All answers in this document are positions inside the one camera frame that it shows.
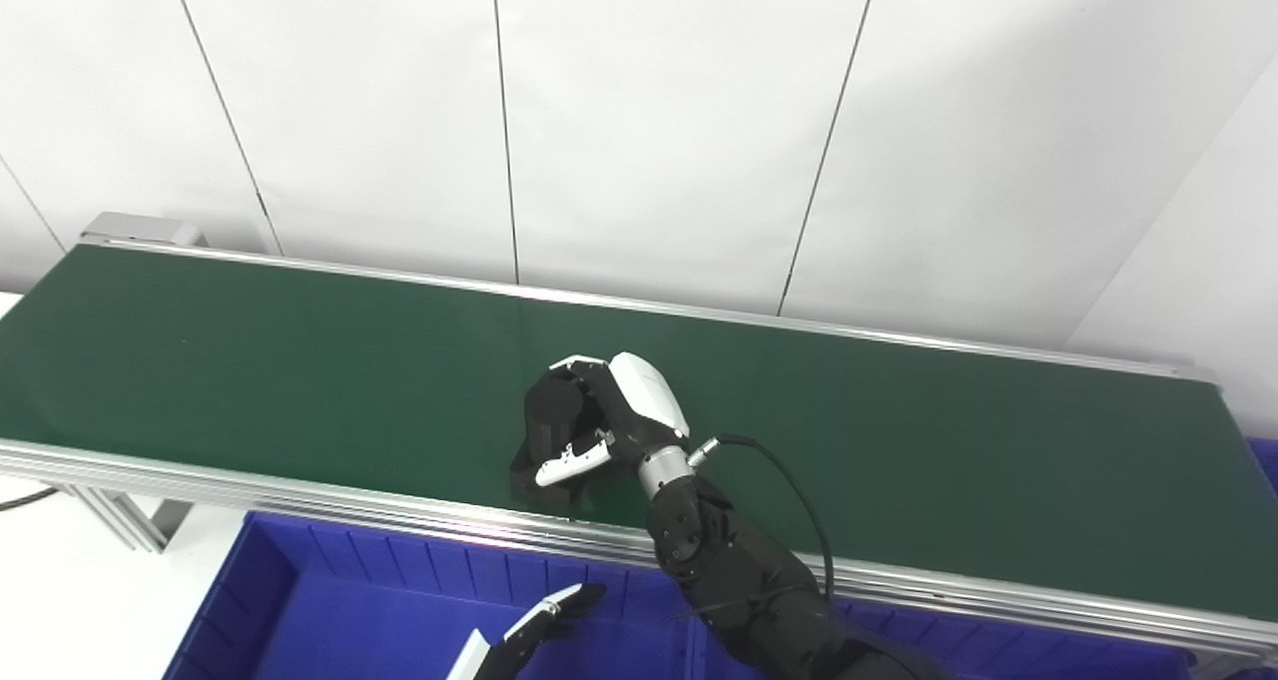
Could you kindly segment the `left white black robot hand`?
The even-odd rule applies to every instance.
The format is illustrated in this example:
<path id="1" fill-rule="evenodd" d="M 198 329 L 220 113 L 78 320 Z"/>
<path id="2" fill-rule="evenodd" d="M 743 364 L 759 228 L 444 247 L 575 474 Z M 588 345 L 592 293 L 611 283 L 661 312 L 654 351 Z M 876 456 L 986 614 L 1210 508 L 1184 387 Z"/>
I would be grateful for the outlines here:
<path id="1" fill-rule="evenodd" d="M 461 645 L 447 679 L 516 679 L 542 643 L 569 637 L 573 621 L 599 605 L 607 585 L 576 583 L 544 596 L 530 606 L 498 640 L 475 628 Z"/>

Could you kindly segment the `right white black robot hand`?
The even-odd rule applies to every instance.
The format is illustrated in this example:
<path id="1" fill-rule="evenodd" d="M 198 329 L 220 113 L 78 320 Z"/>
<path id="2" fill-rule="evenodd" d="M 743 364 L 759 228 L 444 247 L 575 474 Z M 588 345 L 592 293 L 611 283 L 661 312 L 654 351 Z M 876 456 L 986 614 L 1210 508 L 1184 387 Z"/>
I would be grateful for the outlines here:
<path id="1" fill-rule="evenodd" d="M 694 474 L 684 412 L 665 376 L 643 357 L 571 355 L 550 366 L 535 389 L 552 390 L 555 422 L 569 429 L 566 438 L 552 440 L 548 458 L 533 463 L 538 487 L 566 487 L 616 461 L 652 501 Z"/>

